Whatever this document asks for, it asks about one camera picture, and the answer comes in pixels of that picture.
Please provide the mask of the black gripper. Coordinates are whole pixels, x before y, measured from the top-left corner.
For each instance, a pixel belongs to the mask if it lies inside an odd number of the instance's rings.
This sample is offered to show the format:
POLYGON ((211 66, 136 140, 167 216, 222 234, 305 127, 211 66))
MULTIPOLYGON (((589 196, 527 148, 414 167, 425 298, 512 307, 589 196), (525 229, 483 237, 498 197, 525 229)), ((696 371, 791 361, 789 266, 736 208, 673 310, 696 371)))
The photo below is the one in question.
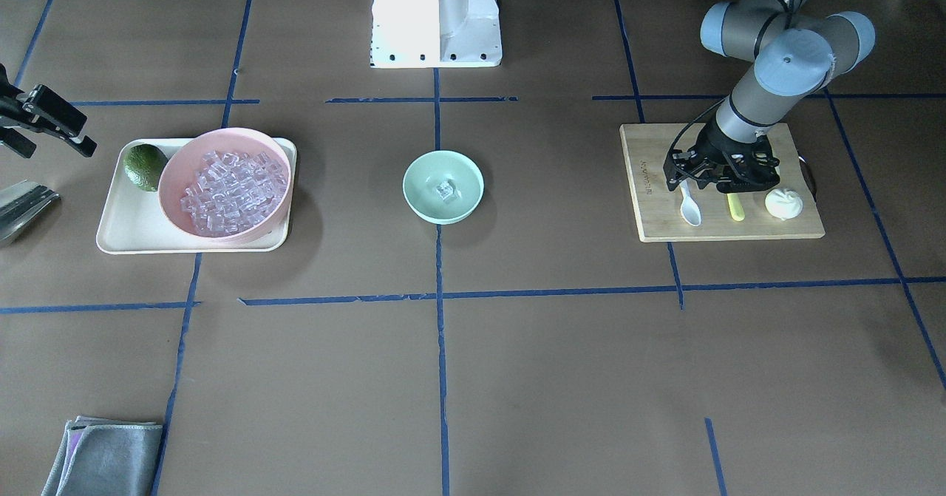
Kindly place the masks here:
POLYGON ((735 141, 716 123, 698 135, 699 186, 773 186, 773 150, 765 135, 735 141))

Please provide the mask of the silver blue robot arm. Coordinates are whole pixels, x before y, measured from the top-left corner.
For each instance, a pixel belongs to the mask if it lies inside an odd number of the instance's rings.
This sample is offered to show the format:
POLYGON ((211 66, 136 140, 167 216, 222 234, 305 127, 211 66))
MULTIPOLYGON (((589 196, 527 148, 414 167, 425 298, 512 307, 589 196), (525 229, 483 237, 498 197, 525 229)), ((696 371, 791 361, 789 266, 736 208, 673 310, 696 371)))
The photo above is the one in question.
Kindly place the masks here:
POLYGON ((719 3, 701 24, 703 46, 750 68, 697 135, 692 148, 671 149, 664 170, 670 188, 691 179, 721 193, 766 191, 780 182, 768 135, 810 94, 847 74, 873 51, 871 20, 845 11, 824 18, 801 14, 808 0, 719 3))

